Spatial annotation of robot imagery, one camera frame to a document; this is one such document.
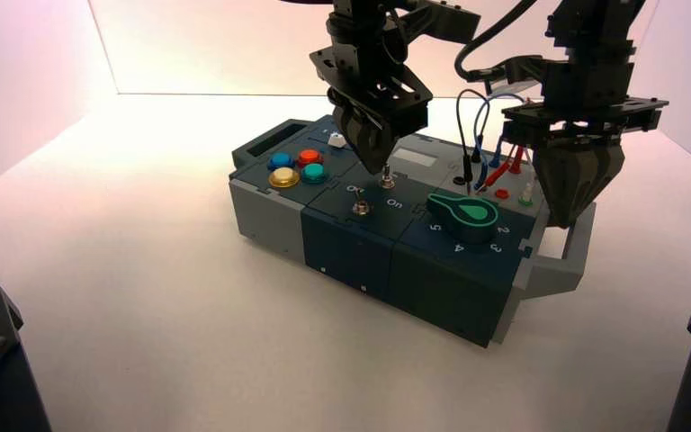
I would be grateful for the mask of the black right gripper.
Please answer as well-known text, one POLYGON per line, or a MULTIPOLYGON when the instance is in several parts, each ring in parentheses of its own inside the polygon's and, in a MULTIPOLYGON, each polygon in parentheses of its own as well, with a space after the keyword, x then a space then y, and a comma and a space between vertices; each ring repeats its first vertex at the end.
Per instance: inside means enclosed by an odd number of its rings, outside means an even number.
POLYGON ((590 148, 555 146, 614 140, 626 132, 658 128, 669 102, 628 95, 632 71, 631 63, 590 66, 545 60, 543 101, 503 111, 503 139, 539 148, 534 152, 534 168, 552 226, 572 225, 624 164, 619 143, 590 148))

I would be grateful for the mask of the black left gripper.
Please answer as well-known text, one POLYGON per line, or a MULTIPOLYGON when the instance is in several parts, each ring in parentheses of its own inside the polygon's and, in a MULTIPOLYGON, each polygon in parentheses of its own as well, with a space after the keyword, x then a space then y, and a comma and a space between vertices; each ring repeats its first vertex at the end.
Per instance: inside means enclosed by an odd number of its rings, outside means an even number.
POLYGON ((433 94, 383 43, 334 42, 310 61, 329 86, 338 129, 370 174, 383 169, 395 140, 428 125, 433 94))

